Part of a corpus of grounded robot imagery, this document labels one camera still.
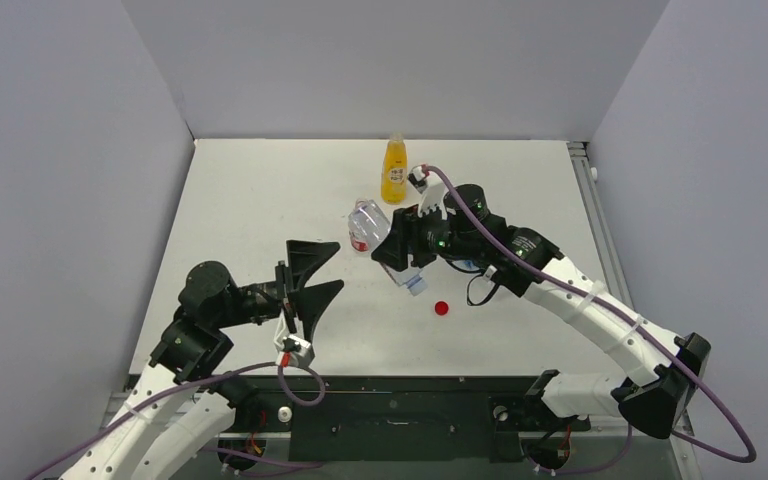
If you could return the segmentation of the clear bottle red label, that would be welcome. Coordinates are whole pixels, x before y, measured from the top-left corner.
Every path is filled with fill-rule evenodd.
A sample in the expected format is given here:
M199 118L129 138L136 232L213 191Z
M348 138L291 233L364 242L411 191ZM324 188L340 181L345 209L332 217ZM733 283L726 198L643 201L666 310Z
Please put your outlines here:
M349 240L360 253L371 253L387 237L390 220L372 199L358 199L348 215Z

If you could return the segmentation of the yellow juice bottle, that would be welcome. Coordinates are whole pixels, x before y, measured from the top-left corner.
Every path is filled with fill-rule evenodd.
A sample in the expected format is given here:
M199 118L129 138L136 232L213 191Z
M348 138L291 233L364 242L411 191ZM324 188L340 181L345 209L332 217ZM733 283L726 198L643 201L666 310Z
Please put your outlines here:
M382 163L380 196L385 203L396 205L406 198L408 155L401 134L392 134L387 141Z

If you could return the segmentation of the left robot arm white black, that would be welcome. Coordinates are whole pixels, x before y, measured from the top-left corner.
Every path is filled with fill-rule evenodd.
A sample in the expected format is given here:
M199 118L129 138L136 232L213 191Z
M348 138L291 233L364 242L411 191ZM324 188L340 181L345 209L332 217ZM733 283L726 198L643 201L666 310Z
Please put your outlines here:
M219 261L195 265L129 397L102 430L65 454L73 464L62 478L170 478L220 432L255 423L257 390L248 372L275 369L288 399L306 405L285 371L311 370L315 328L344 283L308 282L339 249L337 242L289 240L274 279L243 286ZM276 358L217 373L233 348L226 329L270 320Z

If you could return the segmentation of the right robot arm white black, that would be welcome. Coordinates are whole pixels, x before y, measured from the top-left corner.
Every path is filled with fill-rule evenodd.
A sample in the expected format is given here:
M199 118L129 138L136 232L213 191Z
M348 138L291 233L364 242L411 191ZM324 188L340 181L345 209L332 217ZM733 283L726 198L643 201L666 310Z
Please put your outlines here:
M697 390L687 374L703 375L710 342L697 333L681 336L631 310L537 231L492 213L482 187L462 184L457 191L464 207L446 193L428 213L417 205L395 210L370 250L373 260L395 272L438 258L470 262L495 286L559 317L623 370L622 380L548 372L523 402L532 424L605 415L654 438L671 436Z

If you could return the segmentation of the clear water bottle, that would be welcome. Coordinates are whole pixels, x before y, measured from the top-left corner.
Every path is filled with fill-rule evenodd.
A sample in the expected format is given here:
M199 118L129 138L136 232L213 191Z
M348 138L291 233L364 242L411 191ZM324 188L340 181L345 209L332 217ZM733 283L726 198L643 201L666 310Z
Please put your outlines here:
M422 276L421 268L408 267L397 271L383 265L383 269L396 286L406 289L412 296L418 296L427 289L428 284Z

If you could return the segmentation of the red bottle cap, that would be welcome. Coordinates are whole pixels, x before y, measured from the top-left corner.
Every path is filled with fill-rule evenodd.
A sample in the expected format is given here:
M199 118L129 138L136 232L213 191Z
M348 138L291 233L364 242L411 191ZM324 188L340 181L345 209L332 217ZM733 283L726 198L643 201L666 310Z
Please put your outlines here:
M448 303L445 302L445 301L437 301L434 304L434 312L438 316L445 316L445 315L447 315L448 312L449 312L449 309L450 309L450 307L449 307Z

